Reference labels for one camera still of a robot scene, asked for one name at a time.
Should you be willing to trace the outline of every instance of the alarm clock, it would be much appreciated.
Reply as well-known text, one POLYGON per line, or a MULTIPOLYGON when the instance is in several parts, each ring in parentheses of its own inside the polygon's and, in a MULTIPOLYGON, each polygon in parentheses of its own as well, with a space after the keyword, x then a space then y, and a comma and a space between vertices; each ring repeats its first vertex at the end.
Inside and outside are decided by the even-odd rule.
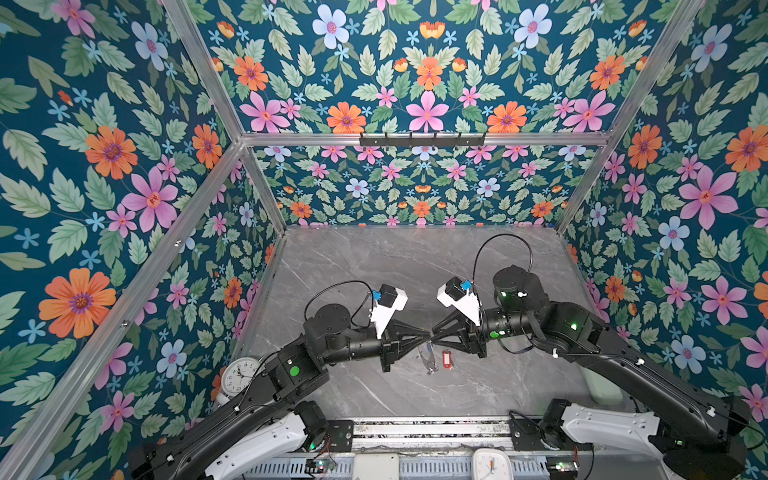
POLYGON ((472 480, 512 480, 512 463, 501 450, 477 449, 472 455, 472 480))
POLYGON ((248 356, 239 358, 224 370, 221 376, 221 389, 216 395, 216 403, 221 406, 246 388, 256 374, 261 361, 248 356))

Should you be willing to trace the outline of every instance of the clock face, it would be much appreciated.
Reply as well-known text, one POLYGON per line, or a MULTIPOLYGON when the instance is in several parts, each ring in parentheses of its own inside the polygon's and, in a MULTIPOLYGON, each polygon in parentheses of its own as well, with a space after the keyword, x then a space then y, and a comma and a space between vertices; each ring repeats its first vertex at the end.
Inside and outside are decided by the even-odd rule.
POLYGON ((237 395, 245 390, 253 379, 253 374, 259 368, 259 361, 248 357, 237 359, 224 371, 221 388, 229 396, 237 395))
POLYGON ((506 453, 478 449, 472 456, 472 480, 512 480, 512 466, 506 453))

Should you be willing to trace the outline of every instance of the wire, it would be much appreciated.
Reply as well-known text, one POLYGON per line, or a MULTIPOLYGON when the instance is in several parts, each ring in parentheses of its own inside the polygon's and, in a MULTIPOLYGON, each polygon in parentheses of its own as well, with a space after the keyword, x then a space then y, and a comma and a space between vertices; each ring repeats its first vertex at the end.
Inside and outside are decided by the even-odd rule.
POLYGON ((528 242, 526 242, 524 238, 518 237, 517 235, 515 235, 513 233, 499 233, 498 235, 494 235, 493 237, 487 239, 480 246, 480 248, 478 249, 478 254, 475 255, 475 265, 472 267, 472 285, 475 285, 475 271, 477 270, 477 267, 478 267, 478 258, 480 258, 480 252, 482 252, 483 247, 485 247, 485 245, 488 242, 490 242, 491 240, 493 240, 495 238, 498 238, 498 237, 514 237, 514 238, 520 240, 522 243, 525 243, 525 246, 528 247, 528 255, 529 255, 529 259, 528 259, 528 273, 531 272, 531 267, 533 266, 533 249, 531 248, 531 245, 528 242))
MULTIPOLYGON (((371 296, 371 310, 373 310, 373 289, 371 288, 371 286, 367 282, 364 282, 362 280, 345 280, 343 282, 335 283, 335 284, 325 288, 324 290, 320 291, 320 293, 317 293, 315 296, 313 296, 310 299, 310 301, 306 303, 306 306, 304 307, 304 321, 305 322, 307 321, 306 312, 307 312, 307 310, 310 309, 310 304, 312 302, 314 302, 317 299, 318 296, 323 295, 325 292, 327 292, 328 290, 331 290, 332 288, 335 288, 335 287, 341 286, 341 285, 346 285, 347 283, 362 283, 363 285, 368 287, 368 294, 371 296)), ((357 307, 357 310, 355 310, 355 313, 352 315, 352 317, 349 318, 349 321, 351 322, 351 324, 353 324, 354 326, 356 326, 357 328, 360 328, 360 329, 366 329, 369 326, 371 326, 371 319, 370 319, 370 317, 368 318, 368 325, 366 325, 366 326, 358 325, 357 323, 354 322, 354 320, 352 320, 352 318, 360 311, 360 309, 362 308, 362 305, 366 302, 367 299, 368 299, 368 296, 366 296, 366 298, 362 301, 360 306, 357 307)))

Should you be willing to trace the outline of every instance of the gray marble surface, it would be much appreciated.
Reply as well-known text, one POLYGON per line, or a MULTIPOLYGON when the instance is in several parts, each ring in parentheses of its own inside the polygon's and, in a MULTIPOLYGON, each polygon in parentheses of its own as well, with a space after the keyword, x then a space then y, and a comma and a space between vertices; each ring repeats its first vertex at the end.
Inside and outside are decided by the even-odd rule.
MULTIPOLYGON (((456 275, 469 278, 477 249, 497 233, 515 233, 533 247, 533 272, 551 300, 591 308, 584 284, 554 229, 536 227, 344 227, 296 229, 287 234, 280 268, 266 298, 255 344, 246 353, 263 355, 279 349, 303 331, 306 302, 328 285, 359 279, 373 288, 382 283, 408 294, 405 309, 395 317, 424 329, 445 318, 435 298, 437 289, 456 275)), ((478 262, 480 300, 492 304, 492 276, 511 263, 528 265, 528 249, 519 240, 500 237, 489 243, 478 262)), ((326 303, 342 303, 350 311, 366 289, 344 285, 324 294, 309 315, 326 303)), ((361 310, 357 320, 365 323, 361 310)), ((525 339, 507 340, 512 349, 525 339)), ((439 352, 437 361, 441 364, 439 352)), ((330 367, 330 381, 310 398, 329 416, 506 415, 508 409, 541 414, 553 398, 593 406, 581 369, 534 349, 513 356, 497 343, 488 358, 454 352, 455 368, 430 376, 416 351, 383 373, 378 361, 367 359, 330 367)))

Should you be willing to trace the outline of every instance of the orange flower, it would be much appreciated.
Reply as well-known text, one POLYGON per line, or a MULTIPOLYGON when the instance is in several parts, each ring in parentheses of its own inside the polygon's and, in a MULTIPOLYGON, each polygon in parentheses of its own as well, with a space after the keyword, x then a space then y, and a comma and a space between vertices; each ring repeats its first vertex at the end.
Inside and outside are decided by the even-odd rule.
POLYGON ((451 68, 457 73, 464 71, 467 69, 467 61, 463 58, 456 57, 453 59, 453 63, 451 63, 451 68))
POLYGON ((508 102, 506 108, 499 105, 494 109, 493 115, 488 117, 488 131, 492 134, 516 134, 528 121, 528 117, 523 117, 526 112, 525 107, 518 106, 516 101, 508 102))
POLYGON ((227 38, 232 38, 235 36, 235 27, 232 26, 230 23, 226 22, 219 22, 216 24, 219 27, 219 31, 222 35, 224 35, 227 38))
POLYGON ((293 202, 290 206, 291 213, 298 218, 309 218, 312 216, 312 209, 304 202, 293 202))
POLYGON ((192 146, 197 149, 197 159, 205 164, 206 168, 213 168, 219 163, 219 157, 221 157, 219 136, 210 129, 208 124, 197 125, 194 133, 196 136, 192 137, 192 146))
POLYGON ((648 22, 645 20, 638 20, 633 23, 632 26, 629 27, 629 36, 632 38, 637 37, 643 30, 645 30, 645 25, 648 25, 648 22))
POLYGON ((728 153, 725 163, 733 165, 734 171, 752 172, 760 168, 760 161, 768 161, 768 126, 757 125, 753 131, 748 127, 739 132, 739 137, 734 138, 728 144, 728 153))
POLYGON ((253 62, 253 57, 235 59, 235 75, 239 75, 237 80, 254 91, 266 90, 266 84, 270 83, 270 78, 264 73, 264 66, 260 61, 253 62))
POLYGON ((554 209, 554 204, 545 200, 539 204, 534 205, 532 213, 534 217, 546 217, 552 213, 552 209, 554 209))
POLYGON ((644 169, 648 164, 652 164, 659 154, 656 149, 661 148, 661 130, 654 125, 646 125, 642 130, 632 137, 632 145, 629 147, 631 159, 629 163, 636 168, 644 169))
POLYGON ((270 244, 270 245, 269 245, 269 246, 266 248, 266 253, 264 254, 264 263, 266 263, 267 265, 269 265, 269 264, 270 264, 270 260, 272 260, 272 254, 273 254, 273 253, 275 253, 275 244, 274 244, 274 243, 271 243, 271 244, 270 244))
POLYGON ((429 204, 426 202, 418 202, 415 207, 413 207, 413 213, 418 215, 421 218, 426 217, 429 215, 429 204))
POLYGON ((423 22, 419 25, 419 31, 424 38, 439 38, 445 33, 445 24, 443 22, 423 22))
POLYGON ((328 126, 333 128, 334 134, 361 134, 366 124, 366 118, 360 115, 361 110, 357 105, 349 106, 345 101, 339 102, 328 110, 328 126))
POLYGON ((115 127, 103 126, 98 128, 98 137, 88 135, 85 144, 88 148, 85 156, 92 164, 96 164, 96 171, 103 177, 110 175, 115 180, 120 180, 123 174, 129 174, 134 170, 131 165, 139 161, 134 153, 136 146, 130 138, 125 138, 125 132, 115 127))
MULTIPOLYGON (((763 280, 768 282, 768 272, 763 272, 763 280)), ((755 285, 754 296, 758 300, 768 300, 768 285, 765 283, 757 283, 755 285)), ((757 309, 763 314, 764 317, 768 318, 768 301, 762 302, 757 306, 757 309)))
POLYGON ((574 259, 574 262, 578 263, 578 250, 576 250, 576 247, 569 243, 568 252, 571 254, 571 258, 574 259))
POLYGON ((619 81, 619 75, 624 73, 625 68, 623 56, 617 58, 616 55, 611 55, 605 61, 601 61, 589 77, 592 80, 592 88, 605 90, 610 87, 619 81))
POLYGON ((416 74, 419 76, 416 81, 419 85, 424 87, 424 90, 432 90, 435 85, 440 84, 440 75, 442 75, 442 67, 437 64, 437 58, 427 57, 422 61, 422 64, 416 69, 416 74))
POLYGON ((64 338, 74 327, 74 337, 80 339, 94 332, 94 323, 101 321, 109 313, 105 306, 114 304, 114 288, 107 288, 109 279, 96 272, 91 278, 87 268, 69 270, 69 281, 57 276, 45 287, 45 292, 53 296, 40 302, 40 320, 54 320, 48 331, 59 338, 64 338))
POLYGON ((236 276, 233 276, 224 288, 224 305, 227 308, 234 308, 240 302, 240 294, 243 293, 243 282, 236 276))
POLYGON ((400 58, 398 61, 395 62, 395 70, 399 71, 400 73, 403 73, 404 71, 408 70, 408 61, 404 58, 400 58))
POLYGON ((607 293, 608 298, 615 303, 619 303, 624 299, 624 291, 626 289, 627 287, 624 286, 624 282, 621 278, 616 278, 615 276, 609 278, 605 283, 605 293, 607 293))

